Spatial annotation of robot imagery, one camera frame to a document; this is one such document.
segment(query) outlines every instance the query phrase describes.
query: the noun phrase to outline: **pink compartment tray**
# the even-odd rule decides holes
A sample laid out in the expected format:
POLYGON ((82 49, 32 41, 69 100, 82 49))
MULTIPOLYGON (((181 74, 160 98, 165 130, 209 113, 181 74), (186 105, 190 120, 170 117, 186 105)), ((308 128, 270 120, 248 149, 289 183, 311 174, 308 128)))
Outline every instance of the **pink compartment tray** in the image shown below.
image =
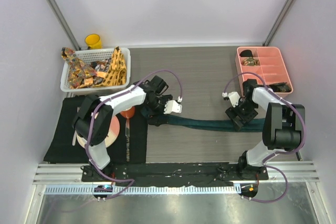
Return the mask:
MULTIPOLYGON (((266 84, 273 84, 277 82, 286 82, 290 88, 290 92, 278 92, 276 93, 280 97, 286 97, 293 93, 293 86, 289 79, 288 72, 283 61, 281 52, 277 47, 238 47, 236 55, 236 67, 237 72, 253 72, 260 75, 266 84), (240 57, 240 53, 244 50, 251 50, 253 57, 260 61, 260 66, 243 66, 242 61, 245 57, 240 57)), ((239 76, 239 85, 241 94, 243 94, 243 82, 247 79, 257 79, 258 84, 262 82, 252 74, 244 74, 239 76)))

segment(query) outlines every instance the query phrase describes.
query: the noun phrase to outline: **gray table surface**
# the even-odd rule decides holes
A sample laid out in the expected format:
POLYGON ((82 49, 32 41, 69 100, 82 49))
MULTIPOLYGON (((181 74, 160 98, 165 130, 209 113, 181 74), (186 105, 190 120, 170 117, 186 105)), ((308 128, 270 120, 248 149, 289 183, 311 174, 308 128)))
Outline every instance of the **gray table surface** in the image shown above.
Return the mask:
MULTIPOLYGON (((279 197, 284 183, 260 184, 256 198, 279 197)), ((306 183, 290 183, 280 201, 261 204, 237 194, 130 195, 92 201, 92 195, 46 195, 38 224, 316 224, 318 220, 306 183), (75 210, 64 213, 60 210, 75 210)))
MULTIPOLYGON (((183 85, 183 110, 180 116, 202 120, 228 120, 230 106, 222 98, 226 83, 237 74, 237 47, 187 47, 131 49, 131 81, 135 82, 158 69, 174 71, 183 85)), ((179 85, 170 73, 160 73, 170 86, 167 94, 179 96, 179 85)), ((229 87, 238 91, 236 79, 229 87)), ((259 118, 265 112, 259 110, 259 118)), ((182 126, 149 126, 147 162, 236 162, 239 156, 261 141, 261 133, 212 132, 182 126)), ((294 161, 283 155, 273 161, 294 161)))

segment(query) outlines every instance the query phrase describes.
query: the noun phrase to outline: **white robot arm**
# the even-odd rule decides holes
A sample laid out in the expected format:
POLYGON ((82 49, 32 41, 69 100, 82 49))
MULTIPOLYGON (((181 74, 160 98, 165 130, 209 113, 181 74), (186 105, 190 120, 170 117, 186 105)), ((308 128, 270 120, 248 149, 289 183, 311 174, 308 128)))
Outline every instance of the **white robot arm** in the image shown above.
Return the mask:
POLYGON ((160 77, 155 76, 152 81, 143 83, 138 87, 132 85, 128 89, 115 94, 101 97, 88 95, 85 98, 72 123, 73 128, 84 139, 88 138, 93 110, 100 102, 110 100, 106 102, 97 113, 89 145, 92 160, 99 169, 105 168, 110 163, 110 156, 107 153, 104 139, 108 134, 109 125, 113 116, 132 106, 143 103, 156 114, 182 112, 182 105, 172 100, 171 95, 160 94, 165 87, 167 87, 166 83, 160 77))
MULTIPOLYGON (((262 141, 240 157, 242 167, 264 167, 265 163, 281 152, 292 151, 301 143, 302 125, 297 115, 283 102, 272 96, 265 87, 257 85, 256 80, 243 83, 244 98, 237 92, 223 93, 232 107, 226 114, 232 120, 236 130, 251 121, 258 113, 255 108, 261 106, 267 111, 262 131, 262 141)), ((304 107, 292 104, 304 119, 304 107)))

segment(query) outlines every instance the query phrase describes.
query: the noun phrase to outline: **purple cable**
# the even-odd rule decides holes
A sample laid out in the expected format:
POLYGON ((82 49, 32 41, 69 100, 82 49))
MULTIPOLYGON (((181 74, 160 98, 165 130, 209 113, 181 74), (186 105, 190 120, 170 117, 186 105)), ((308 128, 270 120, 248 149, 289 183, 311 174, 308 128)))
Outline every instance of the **purple cable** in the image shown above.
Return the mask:
MULTIPOLYGON (((158 73, 158 72, 169 72, 171 73, 173 76, 176 77, 177 81, 179 82, 179 85, 180 85, 180 98, 182 99, 182 95, 183 95, 183 88, 182 88, 182 83, 181 83, 181 80, 179 79, 179 77, 171 70, 168 70, 168 69, 160 69, 160 70, 157 70, 157 71, 154 71, 152 73, 150 73, 149 75, 147 75, 146 77, 144 77, 141 81, 139 81, 135 86, 133 86, 131 89, 129 90, 126 90, 125 92, 122 92, 120 94, 117 94, 111 98, 108 98, 108 99, 105 99, 104 101, 100 102, 98 104, 98 106, 95 108, 95 110, 93 111, 93 114, 91 116, 91 122, 90 122, 90 127, 89 127, 89 134, 88 134, 88 139, 87 139, 87 143, 85 144, 85 151, 86 151, 86 154, 88 155, 89 157, 89 161, 91 162, 91 164, 94 166, 94 168, 96 169, 96 171, 104 178, 110 180, 110 181, 113 181, 113 182, 116 182, 116 183, 123 183, 123 182, 129 182, 129 184, 127 186, 125 186, 124 189, 122 189, 120 192, 116 193, 116 194, 113 194, 111 196, 108 196, 106 197, 106 199, 112 199, 112 198, 116 198, 118 197, 120 194, 122 194, 124 191, 126 191, 130 186, 133 185, 134 183, 134 179, 133 178, 130 178, 130 179, 115 179, 115 178, 111 178, 107 175, 105 175, 99 168, 98 166, 96 165, 96 163, 94 162, 94 160, 92 159, 92 156, 89 152, 89 146, 90 146, 90 142, 91 142, 91 137, 92 137, 92 130, 93 130, 93 124, 94 124, 94 120, 95 120, 95 116, 98 112, 98 110, 100 109, 100 107, 102 107, 106 102, 108 101, 111 101, 117 97, 121 97, 122 95, 125 95, 125 94, 128 94, 130 92, 132 92, 134 89, 136 89, 141 83, 143 83, 149 76, 155 74, 155 73, 158 73)), ((75 209, 72 209, 72 210, 60 210, 60 212, 75 212, 77 210, 79 210, 80 208, 86 206, 88 203, 91 203, 95 201, 95 199, 91 199, 87 202, 85 202, 84 204, 82 204, 81 206, 75 208, 75 209)), ((53 208, 55 207, 55 203, 52 204, 52 206, 49 208, 47 214, 46 214, 46 217, 43 221, 43 224, 46 223, 50 213, 51 213, 51 210, 53 210, 53 208)))
MULTIPOLYGON (((300 123, 302 124, 302 140, 301 140, 301 143, 299 144, 299 146, 297 148, 295 148, 294 150, 292 150, 290 152, 275 152, 275 153, 272 153, 272 154, 268 155, 267 157, 265 157, 262 160, 262 163, 265 165, 265 162, 267 162, 270 158, 274 157, 276 154, 286 154, 287 155, 287 154, 292 154, 292 153, 295 153, 295 152, 299 151, 304 146, 304 143, 306 142, 306 132, 307 132, 306 124, 304 123, 304 120, 303 120, 301 114, 288 101, 286 101, 282 97, 280 97, 277 94, 275 94, 272 91, 272 89, 268 88, 267 85, 266 85, 266 82, 264 81, 264 79, 260 75, 258 75, 256 73, 253 73, 253 72, 242 72, 242 73, 239 73, 236 76, 234 76, 232 79, 229 80, 229 82, 227 83, 227 85, 224 88, 224 93, 226 93, 229 84, 234 79, 236 79, 238 76, 242 76, 244 74, 252 74, 252 75, 258 77, 260 79, 260 81, 263 83, 263 85, 264 85, 265 89, 267 90, 267 92, 270 93, 277 100, 283 102, 287 107, 289 107, 296 114, 296 116, 300 120, 300 123)), ((253 198, 251 200, 255 201, 255 202, 259 202, 259 203, 273 203, 273 202, 276 202, 278 200, 281 200, 286 195, 286 193, 288 191, 288 180, 287 180, 287 177, 285 176, 285 174, 283 173, 283 171, 281 171, 280 169, 278 169, 276 167, 273 167, 273 166, 269 166, 269 165, 265 165, 265 167, 277 170, 279 173, 282 174, 282 176, 285 179, 285 183, 286 183, 286 185, 285 185, 285 191, 283 192, 283 194, 279 198, 276 198, 276 199, 273 199, 273 200, 261 200, 261 199, 253 199, 253 198)))
POLYGON ((224 88, 224 93, 226 93, 226 90, 229 86, 229 84, 234 80, 236 79, 238 76, 242 76, 244 74, 252 74, 256 77, 258 77, 261 82, 263 83, 265 89, 267 90, 268 93, 270 93, 274 98, 276 98, 277 100, 283 102, 287 107, 289 107, 291 110, 293 110, 293 112, 297 115, 297 117, 299 118, 300 120, 300 123, 302 124, 302 140, 301 140, 301 143, 299 144, 299 146, 297 148, 295 148, 294 150, 290 151, 290 152, 275 152, 275 153, 272 153, 270 154, 269 156, 265 157, 262 162, 265 163, 266 161, 268 161, 270 158, 274 157, 276 154, 293 154, 297 151, 299 151, 303 146, 304 146, 304 143, 306 142, 306 132, 307 132, 307 128, 306 128, 306 124, 304 123, 303 121, 303 118, 302 116, 300 115, 300 113, 293 107, 293 105, 291 105, 288 101, 286 101, 285 99, 283 99, 282 97, 278 96, 277 94, 275 94, 272 89, 268 88, 267 85, 266 85, 266 82, 263 80, 263 78, 256 74, 256 73, 253 73, 253 72, 243 72, 243 73, 240 73, 240 74, 237 74, 236 76, 234 76, 232 79, 229 80, 229 82, 227 83, 227 85, 225 86, 224 88))
POLYGON ((284 177, 284 179, 285 179, 285 183, 286 183, 285 191, 283 192, 283 194, 282 194, 279 198, 276 198, 276 199, 272 199, 272 200, 262 200, 262 199, 253 199, 253 198, 251 198, 251 200, 254 201, 254 202, 259 202, 259 203, 273 203, 273 202, 276 202, 276 201, 278 201, 278 200, 281 200, 281 199, 284 198, 284 196, 286 195, 286 193, 287 193, 287 191, 288 191, 288 180, 287 180, 287 178, 286 178, 286 176, 285 176, 285 174, 283 173, 282 170, 280 170, 280 169, 278 169, 278 168, 276 168, 276 167, 274 167, 274 166, 270 166, 270 165, 265 165, 265 167, 267 167, 267 168, 271 168, 271 169, 274 169, 274 170, 277 170, 279 173, 281 173, 281 175, 284 177))
POLYGON ((94 166, 94 168, 96 169, 96 171, 104 178, 110 180, 110 181, 113 181, 113 182, 117 182, 117 183, 122 183, 122 182, 129 182, 129 184, 124 188, 122 189, 120 192, 114 194, 114 195, 111 195, 109 197, 107 197, 106 199, 112 199, 112 198, 115 198, 115 197, 118 197, 120 194, 122 194, 124 191, 126 191, 133 183, 134 183, 134 179, 130 178, 130 179, 114 179, 114 178, 111 178, 107 175, 105 175, 99 168, 98 166, 96 165, 96 163, 94 162, 94 160, 92 159, 92 156, 89 152, 89 146, 90 146, 90 142, 91 142, 91 137, 92 137, 92 130, 93 130, 93 124, 94 124, 94 120, 95 120, 95 116, 98 112, 98 110, 100 109, 100 107, 102 107, 106 102, 108 101, 111 101, 112 99, 115 99, 115 98, 118 98, 118 97, 121 97, 125 94, 128 94, 130 92, 132 92, 135 88, 137 88, 141 83, 143 83, 149 76, 155 74, 155 73, 158 73, 158 72, 169 72, 171 74, 173 74, 177 81, 179 82, 180 84, 180 98, 182 98, 182 95, 183 95, 183 89, 182 89, 182 83, 179 79, 179 77, 172 71, 170 70, 167 70, 167 69, 160 69, 160 70, 157 70, 157 71, 154 71, 152 73, 150 73, 149 75, 147 75, 146 77, 144 77, 141 81, 139 81, 134 87, 132 87, 131 89, 129 90, 126 90, 125 92, 122 92, 120 94, 117 94, 111 98, 107 98, 105 99, 104 101, 102 101, 101 103, 98 104, 98 106, 95 108, 95 110, 93 111, 93 114, 91 116, 91 122, 90 122, 90 128, 89 128, 89 134, 88 134, 88 139, 87 139, 87 143, 85 145, 85 151, 86 151, 86 154, 88 155, 89 157, 89 161, 92 163, 92 165, 94 166))

